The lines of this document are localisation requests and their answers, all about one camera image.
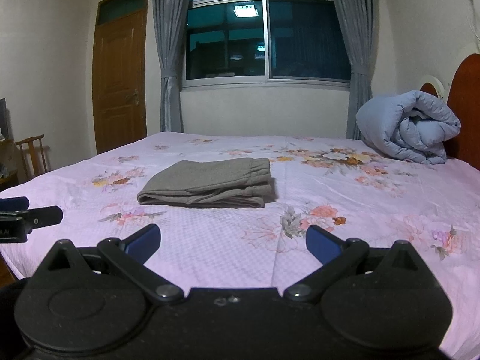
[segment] white wall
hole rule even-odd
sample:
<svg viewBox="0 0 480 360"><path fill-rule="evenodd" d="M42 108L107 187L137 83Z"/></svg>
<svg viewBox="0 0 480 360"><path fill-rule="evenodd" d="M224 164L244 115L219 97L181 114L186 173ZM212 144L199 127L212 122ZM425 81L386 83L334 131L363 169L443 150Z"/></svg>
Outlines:
<svg viewBox="0 0 480 360"><path fill-rule="evenodd" d="M92 52L98 2L91 0L88 36L86 104L90 150L95 154L92 110ZM397 89L395 53L385 0L380 0L379 48L373 92ZM159 123L160 67L149 1L145 50L145 92L148 134L157 133ZM211 135L315 135L344 138L347 130L349 92L339 89L246 86L210 90L185 90L181 106L185 132Z"/></svg>
<svg viewBox="0 0 480 360"><path fill-rule="evenodd" d="M480 5L471 0L387 0L397 54L398 89L418 89L422 76L437 77L450 89L455 71L478 52L469 20L478 22Z"/></svg>
<svg viewBox="0 0 480 360"><path fill-rule="evenodd" d="M90 154L88 0L0 0L0 98L15 139L45 134L52 168Z"/></svg>

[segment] gray curtain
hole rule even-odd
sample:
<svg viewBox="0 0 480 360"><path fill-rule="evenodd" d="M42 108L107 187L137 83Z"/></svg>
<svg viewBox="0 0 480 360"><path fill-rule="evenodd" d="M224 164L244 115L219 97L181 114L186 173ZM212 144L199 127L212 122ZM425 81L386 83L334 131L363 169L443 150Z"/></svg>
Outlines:
<svg viewBox="0 0 480 360"><path fill-rule="evenodd" d="M334 0L352 66L346 137L360 139L355 116L371 98L378 0Z"/></svg>
<svg viewBox="0 0 480 360"><path fill-rule="evenodd" d="M189 0L153 0L153 19L160 58L160 131L183 132L179 74Z"/></svg>

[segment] blue quilt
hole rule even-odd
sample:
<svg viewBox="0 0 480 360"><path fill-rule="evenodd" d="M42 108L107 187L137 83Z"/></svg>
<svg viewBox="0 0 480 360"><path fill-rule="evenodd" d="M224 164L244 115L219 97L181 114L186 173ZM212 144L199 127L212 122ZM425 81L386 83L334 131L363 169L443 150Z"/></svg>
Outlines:
<svg viewBox="0 0 480 360"><path fill-rule="evenodd" d="M357 113L368 144L399 160L444 164L443 142L460 133L460 120L439 98L421 91L368 100Z"/></svg>

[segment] silver bolt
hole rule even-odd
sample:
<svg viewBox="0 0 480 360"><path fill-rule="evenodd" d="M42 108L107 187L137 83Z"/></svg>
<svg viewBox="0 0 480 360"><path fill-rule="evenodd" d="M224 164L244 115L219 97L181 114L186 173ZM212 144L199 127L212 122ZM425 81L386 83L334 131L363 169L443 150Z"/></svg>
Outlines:
<svg viewBox="0 0 480 360"><path fill-rule="evenodd" d="M162 298L172 298L180 293L180 288L173 284L164 284L157 287L156 293Z"/></svg>
<svg viewBox="0 0 480 360"><path fill-rule="evenodd" d="M298 298L311 293L311 288L306 284L295 284L289 288L289 294Z"/></svg>
<svg viewBox="0 0 480 360"><path fill-rule="evenodd" d="M227 300L228 300L230 303L238 303L238 302L240 302L240 298L239 298L239 297L236 297L236 296L234 296L234 295L232 295L231 297L229 297Z"/></svg>
<svg viewBox="0 0 480 360"><path fill-rule="evenodd" d="M213 301L214 304L216 304L217 306L225 306L227 304L227 300L225 298L217 298Z"/></svg>

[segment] bed sheet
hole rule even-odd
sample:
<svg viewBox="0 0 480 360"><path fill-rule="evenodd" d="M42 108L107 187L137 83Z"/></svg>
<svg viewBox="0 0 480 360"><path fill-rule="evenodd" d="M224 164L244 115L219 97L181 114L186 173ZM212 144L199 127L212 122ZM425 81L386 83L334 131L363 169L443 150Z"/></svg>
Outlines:
<svg viewBox="0 0 480 360"><path fill-rule="evenodd" d="M180 160L239 157L270 159L275 202L196 210L136 200L150 177ZM148 223L159 225L162 244L146 266L186 292L269 286L283 292L321 266L305 246L313 224L372 247L407 239L454 306L442 349L461 360L480 354L480 172L462 161L401 162L358 140L159 133L0 194L14 196L27 196L32 208L64 210L60 225L34 230L25 244L0 245L19 278L33 274L57 239L93 246Z"/></svg>

